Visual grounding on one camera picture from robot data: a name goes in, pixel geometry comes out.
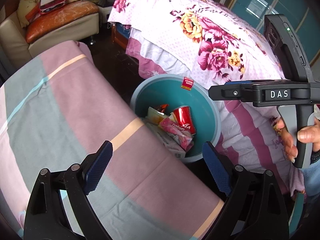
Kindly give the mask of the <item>red soda can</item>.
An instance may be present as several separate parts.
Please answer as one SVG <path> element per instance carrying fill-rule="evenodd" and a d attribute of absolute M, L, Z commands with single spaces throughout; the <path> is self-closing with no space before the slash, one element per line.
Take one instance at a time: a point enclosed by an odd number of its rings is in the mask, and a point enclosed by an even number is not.
<path fill-rule="evenodd" d="M 173 114 L 177 123 L 188 130 L 191 135 L 196 134 L 196 128 L 191 117 L 191 110 L 189 106 L 180 106 L 173 110 Z"/>

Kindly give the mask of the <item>pink snack package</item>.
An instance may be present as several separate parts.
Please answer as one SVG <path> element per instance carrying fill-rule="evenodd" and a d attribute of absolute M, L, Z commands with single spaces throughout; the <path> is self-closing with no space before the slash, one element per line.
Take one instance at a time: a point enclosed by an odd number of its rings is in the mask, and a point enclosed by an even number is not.
<path fill-rule="evenodd" d="M 170 118 L 163 119 L 159 123 L 159 127 L 172 137 L 185 152 L 188 152 L 193 147 L 194 142 L 191 133 Z"/>

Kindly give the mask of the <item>yellow white snack wrapper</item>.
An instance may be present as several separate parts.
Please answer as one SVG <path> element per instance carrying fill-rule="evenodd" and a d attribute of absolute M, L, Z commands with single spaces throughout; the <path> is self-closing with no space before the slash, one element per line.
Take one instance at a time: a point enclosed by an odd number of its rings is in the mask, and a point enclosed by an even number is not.
<path fill-rule="evenodd" d="M 155 110 L 152 107 L 148 108 L 148 113 L 143 122 L 150 129 L 150 131 L 161 141 L 161 143 L 176 157 L 184 158 L 185 150 L 162 128 L 159 123 L 168 116 Z"/>

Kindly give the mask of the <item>teal plastic trash bin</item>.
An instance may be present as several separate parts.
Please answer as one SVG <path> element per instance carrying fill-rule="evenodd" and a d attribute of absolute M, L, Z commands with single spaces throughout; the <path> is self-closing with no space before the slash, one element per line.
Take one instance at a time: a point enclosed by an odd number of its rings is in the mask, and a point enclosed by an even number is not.
<path fill-rule="evenodd" d="M 180 106 L 189 106 L 196 128 L 194 145 L 182 159 L 185 164 L 202 159 L 202 146 L 210 141 L 217 145 L 221 134 L 219 109 L 208 96 L 208 90 L 194 83 L 191 90 L 182 88 L 184 78 L 174 74 L 161 74 L 144 80 L 134 91 L 130 108 L 138 117 L 145 117 L 149 107 L 168 104 L 170 113 Z"/>

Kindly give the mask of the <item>floral pink bed cover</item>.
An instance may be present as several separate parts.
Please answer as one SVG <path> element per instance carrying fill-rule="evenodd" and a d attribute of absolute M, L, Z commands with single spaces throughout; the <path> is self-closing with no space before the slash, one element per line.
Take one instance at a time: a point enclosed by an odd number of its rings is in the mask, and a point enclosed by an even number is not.
<path fill-rule="evenodd" d="M 144 79 L 176 74 L 208 89 L 228 81 L 284 78 L 266 39 L 211 0 L 115 0 L 108 20 L 131 28 L 126 52 L 138 60 Z M 274 129 L 275 107 L 239 101 L 219 101 L 217 107 L 218 150 L 248 170 L 272 170 L 284 193 L 305 190 L 302 172 L 287 159 Z"/>

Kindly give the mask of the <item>teal wardrobe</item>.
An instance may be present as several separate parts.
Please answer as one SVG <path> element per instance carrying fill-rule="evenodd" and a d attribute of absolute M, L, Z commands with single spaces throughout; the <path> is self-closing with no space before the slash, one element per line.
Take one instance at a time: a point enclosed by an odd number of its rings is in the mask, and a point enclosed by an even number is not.
<path fill-rule="evenodd" d="M 319 20 L 304 0 L 235 0 L 231 11 L 263 33 L 264 16 L 283 14 L 303 45 L 310 63 L 319 55 Z"/>

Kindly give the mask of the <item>plaid pink grey bedsheet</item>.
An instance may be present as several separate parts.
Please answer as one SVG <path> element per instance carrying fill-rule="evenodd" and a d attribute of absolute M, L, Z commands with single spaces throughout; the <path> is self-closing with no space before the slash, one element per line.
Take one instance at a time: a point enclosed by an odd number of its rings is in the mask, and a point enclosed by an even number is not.
<path fill-rule="evenodd" d="M 1 214 L 13 231 L 24 233 L 42 168 L 65 170 L 106 140 L 113 156 L 88 198 L 111 237 L 202 239 L 223 201 L 142 124 L 75 41 L 43 52 L 1 86 Z"/>

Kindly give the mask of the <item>orange leather seat cushion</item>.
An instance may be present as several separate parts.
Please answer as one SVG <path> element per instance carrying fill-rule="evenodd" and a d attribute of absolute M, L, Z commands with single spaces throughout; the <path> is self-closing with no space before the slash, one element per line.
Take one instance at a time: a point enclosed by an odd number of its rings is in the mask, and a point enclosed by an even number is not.
<path fill-rule="evenodd" d="M 86 0 L 68 3 L 64 7 L 41 15 L 29 24 L 25 34 L 26 42 L 31 44 L 51 31 L 98 12 L 98 6 Z"/>

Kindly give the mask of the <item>yellow cartoon pillow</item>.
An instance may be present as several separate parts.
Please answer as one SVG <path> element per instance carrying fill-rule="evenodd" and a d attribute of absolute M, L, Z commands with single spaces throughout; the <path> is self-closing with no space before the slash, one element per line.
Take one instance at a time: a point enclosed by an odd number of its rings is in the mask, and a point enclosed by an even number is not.
<path fill-rule="evenodd" d="M 27 27 L 40 16 L 40 0 L 20 0 L 17 16 L 22 28 Z"/>

